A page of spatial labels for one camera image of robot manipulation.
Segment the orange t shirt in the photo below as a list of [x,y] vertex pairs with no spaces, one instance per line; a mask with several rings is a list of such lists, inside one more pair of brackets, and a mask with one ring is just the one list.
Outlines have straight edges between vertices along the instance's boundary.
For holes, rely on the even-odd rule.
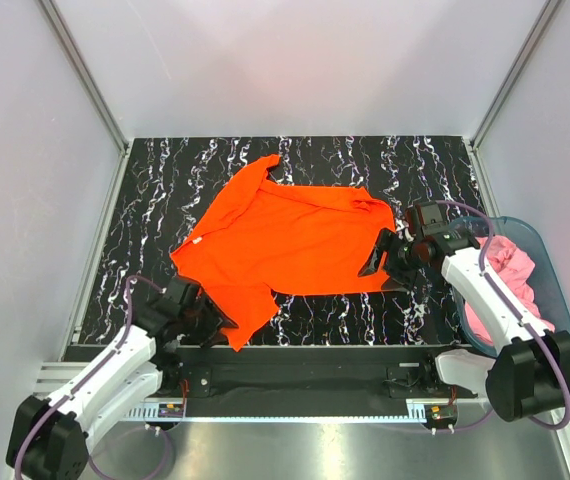
[[171,253],[234,322],[223,335],[239,351],[279,308],[274,294],[379,292],[383,272],[361,276],[378,234],[396,229],[391,207],[363,187],[281,185],[276,154],[244,166]]

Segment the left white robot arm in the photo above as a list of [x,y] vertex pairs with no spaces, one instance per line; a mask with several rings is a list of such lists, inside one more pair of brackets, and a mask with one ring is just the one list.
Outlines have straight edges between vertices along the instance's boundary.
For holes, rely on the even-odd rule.
[[237,329],[204,291],[176,276],[135,307],[125,281],[126,321],[114,339],[80,373],[44,398],[28,396],[17,408],[6,453],[16,479],[76,479],[100,440],[145,398],[185,393],[188,381],[169,346],[180,335],[209,347]]

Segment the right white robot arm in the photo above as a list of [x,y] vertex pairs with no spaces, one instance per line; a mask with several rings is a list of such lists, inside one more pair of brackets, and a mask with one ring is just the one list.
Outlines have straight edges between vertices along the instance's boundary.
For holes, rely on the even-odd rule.
[[528,418],[549,430],[570,423],[570,332],[551,331],[510,291],[487,260],[494,236],[479,242],[469,230],[446,220],[446,201],[407,209],[411,237],[379,231],[361,267],[362,277],[384,271],[389,282],[408,289],[419,270],[441,275],[463,297],[486,328],[496,352],[490,358],[453,349],[419,371],[431,396],[453,385],[484,396],[504,421]]

